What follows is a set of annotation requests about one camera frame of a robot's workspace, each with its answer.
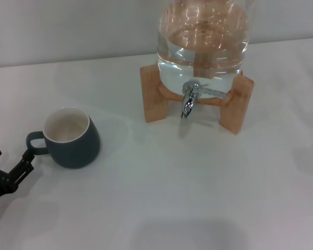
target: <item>robotic arm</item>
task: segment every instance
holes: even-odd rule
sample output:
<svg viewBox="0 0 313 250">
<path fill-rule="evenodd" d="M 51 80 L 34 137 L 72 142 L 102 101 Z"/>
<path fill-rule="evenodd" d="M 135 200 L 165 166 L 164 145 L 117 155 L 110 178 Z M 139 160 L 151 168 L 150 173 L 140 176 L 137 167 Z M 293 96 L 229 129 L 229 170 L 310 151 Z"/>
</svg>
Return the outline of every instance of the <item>robotic arm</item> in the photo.
<svg viewBox="0 0 313 250">
<path fill-rule="evenodd" d="M 14 193 L 17 190 L 19 184 L 34 170 L 31 164 L 34 158 L 35 156 L 28 149 L 23 154 L 22 160 L 11 172 L 5 173 L 0 170 L 0 197 L 4 194 Z"/>
</svg>

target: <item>white wall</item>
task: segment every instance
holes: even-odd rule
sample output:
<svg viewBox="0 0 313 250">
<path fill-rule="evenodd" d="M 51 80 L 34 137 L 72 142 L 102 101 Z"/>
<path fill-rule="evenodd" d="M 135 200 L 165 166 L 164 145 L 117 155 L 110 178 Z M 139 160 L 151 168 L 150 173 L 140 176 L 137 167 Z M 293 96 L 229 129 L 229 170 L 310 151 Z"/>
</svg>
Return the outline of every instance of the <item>white wall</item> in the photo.
<svg viewBox="0 0 313 250">
<path fill-rule="evenodd" d="M 0 0 L 0 66 L 155 52 L 167 0 Z M 252 42 L 313 37 L 313 0 L 259 0 Z"/>
</svg>

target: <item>water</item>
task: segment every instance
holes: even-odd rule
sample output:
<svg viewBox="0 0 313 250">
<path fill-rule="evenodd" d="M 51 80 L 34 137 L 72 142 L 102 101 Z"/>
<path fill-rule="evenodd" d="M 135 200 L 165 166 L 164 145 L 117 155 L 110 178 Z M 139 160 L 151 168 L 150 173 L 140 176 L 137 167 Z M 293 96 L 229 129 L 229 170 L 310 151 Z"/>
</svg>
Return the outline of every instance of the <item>water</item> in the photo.
<svg viewBox="0 0 313 250">
<path fill-rule="evenodd" d="M 234 3 L 175 1 L 163 14 L 159 27 L 163 84 L 182 94 L 183 84 L 197 79 L 208 88 L 229 91 L 240 73 L 248 33 L 247 17 Z"/>
</svg>

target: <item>mug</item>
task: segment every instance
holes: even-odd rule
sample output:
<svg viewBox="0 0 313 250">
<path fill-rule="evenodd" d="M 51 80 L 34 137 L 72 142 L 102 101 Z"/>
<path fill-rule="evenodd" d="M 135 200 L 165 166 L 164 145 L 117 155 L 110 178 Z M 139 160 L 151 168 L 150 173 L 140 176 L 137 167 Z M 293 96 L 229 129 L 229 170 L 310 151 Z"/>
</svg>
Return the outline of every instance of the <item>mug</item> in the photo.
<svg viewBox="0 0 313 250">
<path fill-rule="evenodd" d="M 45 139 L 46 147 L 31 145 L 32 140 Z M 43 131 L 27 136 L 27 147 L 34 155 L 50 154 L 65 168 L 82 168 L 91 163 L 101 148 L 99 133 L 87 113 L 80 108 L 62 108 L 50 115 Z"/>
</svg>

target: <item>wooden stand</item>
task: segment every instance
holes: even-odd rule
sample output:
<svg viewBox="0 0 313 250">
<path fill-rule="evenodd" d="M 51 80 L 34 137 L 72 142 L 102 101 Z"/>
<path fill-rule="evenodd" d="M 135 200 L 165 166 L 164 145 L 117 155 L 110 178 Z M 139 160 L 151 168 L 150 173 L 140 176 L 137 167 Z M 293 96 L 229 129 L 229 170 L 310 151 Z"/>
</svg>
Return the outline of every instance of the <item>wooden stand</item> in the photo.
<svg viewBox="0 0 313 250">
<path fill-rule="evenodd" d="M 157 64 L 141 67 L 140 78 L 146 122 L 165 119 L 168 101 L 182 102 L 182 95 L 171 92 L 161 82 Z M 241 130 L 253 87 L 254 81 L 241 73 L 234 79 L 227 99 L 198 99 L 198 104 L 220 106 L 220 125 L 237 134 Z"/>
</svg>

